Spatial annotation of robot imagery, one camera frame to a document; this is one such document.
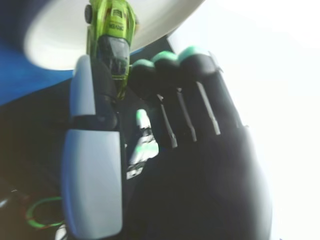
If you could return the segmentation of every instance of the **black glove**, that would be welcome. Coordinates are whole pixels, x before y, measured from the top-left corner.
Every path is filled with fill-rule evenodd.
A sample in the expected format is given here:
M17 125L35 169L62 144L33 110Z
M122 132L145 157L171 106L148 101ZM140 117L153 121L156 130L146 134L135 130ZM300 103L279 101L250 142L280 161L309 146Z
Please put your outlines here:
M126 238L268 240L267 184L211 54L190 47L139 60L128 85L162 149L139 176Z

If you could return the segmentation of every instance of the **green cable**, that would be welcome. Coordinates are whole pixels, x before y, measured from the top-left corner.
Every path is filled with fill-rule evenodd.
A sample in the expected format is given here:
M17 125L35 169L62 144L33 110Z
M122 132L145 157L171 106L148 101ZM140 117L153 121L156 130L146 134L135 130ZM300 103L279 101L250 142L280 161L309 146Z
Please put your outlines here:
M53 201L60 201L62 198L60 196L54 196L54 197L48 197L48 198L43 198L37 202L35 202L31 207L28 208L28 210L25 213L25 218L27 223L37 229L42 229L42 228L50 228L50 227L56 227L56 226L60 226L64 223L64 221L61 222L55 222L55 223L51 223L51 224L41 224L35 221L34 218L34 210L37 206L39 206L40 204L43 203L48 203L48 202L53 202Z

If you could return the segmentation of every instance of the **white background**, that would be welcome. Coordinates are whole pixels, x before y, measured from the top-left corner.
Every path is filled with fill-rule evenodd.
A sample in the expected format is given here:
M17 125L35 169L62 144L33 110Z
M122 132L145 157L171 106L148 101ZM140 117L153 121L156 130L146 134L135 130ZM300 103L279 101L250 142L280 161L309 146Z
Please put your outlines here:
M169 37L210 50L268 176L274 240L320 239L320 2L206 0Z

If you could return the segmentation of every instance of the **blue surface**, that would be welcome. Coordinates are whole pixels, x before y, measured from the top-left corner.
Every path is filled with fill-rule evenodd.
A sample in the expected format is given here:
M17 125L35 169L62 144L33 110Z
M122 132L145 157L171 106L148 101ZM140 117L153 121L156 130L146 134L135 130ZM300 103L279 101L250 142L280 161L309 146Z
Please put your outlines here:
M0 105L72 77L72 71L46 70L30 63L0 40Z

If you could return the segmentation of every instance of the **robotic hand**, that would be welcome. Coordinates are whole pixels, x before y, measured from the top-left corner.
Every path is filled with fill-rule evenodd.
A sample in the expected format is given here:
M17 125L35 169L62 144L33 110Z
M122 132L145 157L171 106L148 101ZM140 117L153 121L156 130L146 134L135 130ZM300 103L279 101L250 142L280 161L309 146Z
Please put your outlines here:
M129 87L147 104L158 156L123 211L127 166L109 68L79 59L70 86L62 200L77 239L268 240L272 205L248 129L208 51L161 52L133 64Z
M128 85L148 106L160 152L139 176L127 239L268 240L267 184L210 52L138 60Z

